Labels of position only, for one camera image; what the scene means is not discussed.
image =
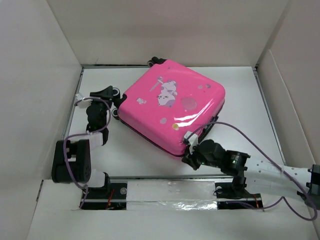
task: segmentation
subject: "white cardboard box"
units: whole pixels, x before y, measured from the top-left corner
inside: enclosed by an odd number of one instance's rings
[[[8,182],[1,184],[1,239],[28,235],[80,64],[141,64],[165,54],[197,67],[254,66],[260,57],[260,82],[286,162],[320,163],[318,1],[48,2],[51,8],[45,0],[0,0],[0,180]],[[296,221],[288,228],[306,224]],[[268,239],[270,230],[261,227],[257,235]]]

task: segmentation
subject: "suitcase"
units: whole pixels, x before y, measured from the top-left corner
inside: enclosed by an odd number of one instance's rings
[[[128,90],[112,115],[165,152],[183,157],[185,134],[218,117],[224,87],[169,59],[153,57],[150,69]],[[212,126],[198,132],[201,141]]]

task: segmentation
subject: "black bracket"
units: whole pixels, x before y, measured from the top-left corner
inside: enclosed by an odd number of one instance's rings
[[[105,174],[103,187],[89,187],[88,194],[81,207],[83,210],[124,210],[127,207],[127,183],[110,182]]]
[[[107,88],[101,91],[90,92],[90,97],[100,98],[106,101],[109,104],[109,107],[111,108],[112,100],[120,98],[120,91],[118,88],[114,88],[113,86],[108,86]]]
[[[252,206],[252,208],[263,208],[263,202],[261,195],[250,194],[245,190],[246,185],[241,184],[236,177],[232,182],[216,182],[215,192],[217,198],[217,208],[222,209],[247,209],[245,206],[239,203],[246,203]]]
[[[64,157],[63,140],[55,145],[51,177],[55,183],[71,183]],[[79,183],[86,183],[91,176],[90,144],[88,139],[71,143],[66,142],[67,158],[75,156],[75,161],[69,162],[74,178]]]
[[[313,164],[312,168],[308,171],[311,173],[310,182],[306,183],[306,187],[309,188],[308,195],[313,200],[316,209],[320,210],[320,165]],[[310,202],[303,193],[297,191],[297,194],[303,199],[305,205],[312,208]]]

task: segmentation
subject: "black wheel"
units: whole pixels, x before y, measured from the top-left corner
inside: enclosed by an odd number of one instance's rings
[[[112,114],[112,117],[114,117],[116,120],[119,120],[117,108],[112,109],[111,114]]]
[[[120,90],[119,90],[119,88],[114,87],[112,89],[112,94],[113,94],[113,97],[115,99],[119,99],[120,98]]]
[[[151,58],[151,61],[153,61],[155,64],[161,64],[160,59],[157,58],[156,56],[154,56],[153,58]]]
[[[155,65],[155,62],[152,60],[149,60],[146,64],[148,65],[149,68],[151,68],[153,65]]]

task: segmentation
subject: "cable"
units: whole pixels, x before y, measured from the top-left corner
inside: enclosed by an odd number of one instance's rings
[[[75,106],[77,106],[78,103],[82,102],[82,101],[85,101],[85,100],[93,100],[93,101],[98,101],[98,102],[102,102],[106,105],[107,109],[108,109],[108,112],[109,112],[109,118],[105,124],[104,127],[102,127],[101,129],[98,129],[96,131],[93,131],[93,132],[86,132],[86,133],[80,133],[80,134],[73,134],[73,135],[70,135],[70,136],[67,136],[64,140],[63,140],[63,157],[64,157],[64,161],[65,161],[65,165],[66,165],[66,168],[69,172],[69,175],[70,175],[70,178],[71,180],[74,182],[74,184],[79,188],[81,189],[82,191],[85,190],[84,192],[84,196],[83,196],[83,200],[79,206],[79,208],[82,208],[82,206],[84,205],[85,203],[85,200],[88,196],[88,193],[89,193],[89,187],[87,184],[84,184],[84,185],[81,185],[77,182],[72,170],[71,170],[71,167],[70,167],[70,164],[69,164],[69,161],[68,161],[68,156],[67,156],[67,141],[71,138],[74,138],[74,137],[83,137],[83,136],[87,136],[87,135],[90,135],[90,134],[94,134],[94,133],[97,133],[97,132],[101,132],[103,131],[104,129],[107,128],[107,126],[109,125],[110,121],[111,121],[111,109],[108,105],[108,103],[104,100],[102,100],[101,98],[98,98],[98,97],[84,97],[82,98],[81,100],[79,101],[76,101],[74,103]]]
[[[199,130],[203,129],[206,126],[209,125],[213,125],[213,124],[221,124],[221,125],[225,125],[228,126],[230,128],[233,128],[234,130],[238,131],[245,139],[247,139],[249,141],[249,143],[251,143],[266,159],[269,160],[270,163],[272,163],[272,165],[274,165],[279,171],[283,172],[283,174],[288,177],[288,179],[290,181],[292,181],[303,193],[303,195],[306,197],[306,200],[309,202],[310,206],[313,209],[314,215],[311,218],[307,218],[302,216],[301,214],[299,214],[298,212],[296,212],[294,210],[294,208],[289,204],[289,202],[287,201],[287,199],[285,197],[281,198],[281,200],[283,199],[284,202],[286,203],[286,205],[289,207],[290,210],[292,210],[292,212],[294,212],[294,214],[296,214],[298,217],[302,218],[303,220],[306,221],[314,221],[315,219],[317,219],[318,217],[318,211],[317,211],[317,207],[314,203],[314,201],[312,200],[312,198],[308,195],[308,193],[304,190],[304,188],[301,186],[301,184],[293,177],[291,176],[289,173],[287,173],[286,171],[283,171],[283,169],[281,168],[281,166],[279,164],[277,164],[275,161],[273,161],[267,154],[265,154],[264,151],[261,150],[261,148],[259,148],[246,134],[244,134],[240,129],[238,129],[237,127],[226,123],[226,122],[222,122],[222,121],[211,121],[209,123],[203,124],[202,126],[198,127],[195,131],[193,131],[187,138],[186,140],[189,140],[192,135],[194,135],[196,132],[198,132]]]
[[[240,204],[242,206],[244,206],[247,209],[252,209],[252,210],[266,210],[266,209],[270,209],[275,207],[276,205],[278,205],[285,197],[282,196],[280,197],[275,203],[271,204],[270,206],[265,206],[265,207],[259,207],[259,208],[255,208],[253,206],[251,206],[249,203],[246,202],[241,202],[241,201],[226,201],[225,203],[227,204]]]
[[[111,195],[110,195],[110,197],[108,198],[108,203],[107,203],[107,205],[106,205],[106,210],[107,210],[108,207],[111,205],[110,201],[111,201],[111,199],[112,199],[112,197],[113,197],[113,195],[114,195],[114,192],[115,192],[115,190],[112,189]]]
[[[255,205],[256,205],[256,208],[258,209],[259,208],[258,199],[257,199],[256,195],[252,194],[252,196],[255,199]]]

